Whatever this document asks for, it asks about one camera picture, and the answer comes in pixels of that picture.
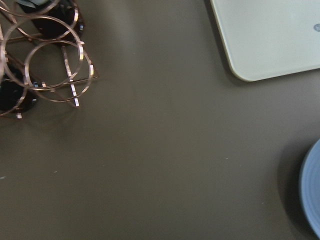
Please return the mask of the blue plate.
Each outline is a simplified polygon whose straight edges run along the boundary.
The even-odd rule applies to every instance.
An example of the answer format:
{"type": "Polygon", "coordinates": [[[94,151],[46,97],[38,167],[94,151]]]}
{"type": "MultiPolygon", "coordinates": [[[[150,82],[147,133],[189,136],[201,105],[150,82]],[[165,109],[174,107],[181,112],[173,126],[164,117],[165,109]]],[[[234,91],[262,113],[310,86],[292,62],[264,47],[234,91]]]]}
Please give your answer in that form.
{"type": "Polygon", "coordinates": [[[303,213],[317,238],[320,237],[320,141],[308,150],[299,173],[299,198],[303,213]]]}

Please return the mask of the cream rabbit tray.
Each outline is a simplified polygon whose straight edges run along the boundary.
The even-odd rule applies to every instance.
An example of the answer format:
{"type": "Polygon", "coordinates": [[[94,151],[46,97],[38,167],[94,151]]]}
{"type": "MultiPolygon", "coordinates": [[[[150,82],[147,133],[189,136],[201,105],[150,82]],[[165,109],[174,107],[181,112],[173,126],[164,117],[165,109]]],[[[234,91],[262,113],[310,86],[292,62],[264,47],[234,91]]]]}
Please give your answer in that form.
{"type": "Polygon", "coordinates": [[[212,0],[231,72],[246,82],[320,67],[318,0],[212,0]]]}

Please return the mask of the dark drink bottle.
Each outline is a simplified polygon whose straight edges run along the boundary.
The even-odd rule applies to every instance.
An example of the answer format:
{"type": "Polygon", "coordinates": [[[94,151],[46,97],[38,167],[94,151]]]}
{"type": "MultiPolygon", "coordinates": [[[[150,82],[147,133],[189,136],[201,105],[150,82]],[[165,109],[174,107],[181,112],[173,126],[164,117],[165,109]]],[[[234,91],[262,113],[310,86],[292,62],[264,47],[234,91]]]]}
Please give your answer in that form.
{"type": "MultiPolygon", "coordinates": [[[[7,112],[15,107],[24,93],[24,88],[14,81],[11,81],[9,76],[5,73],[0,83],[0,110],[7,112]]],[[[26,112],[33,108],[37,103],[37,96],[28,91],[25,98],[20,105],[13,110],[13,113],[26,112]]]]}
{"type": "Polygon", "coordinates": [[[32,20],[36,29],[45,39],[61,37],[66,41],[75,40],[73,34],[61,22],[72,27],[78,36],[83,34],[85,23],[74,0],[18,0],[17,4],[26,14],[35,14],[52,6],[42,15],[54,19],[41,17],[32,20]]]}

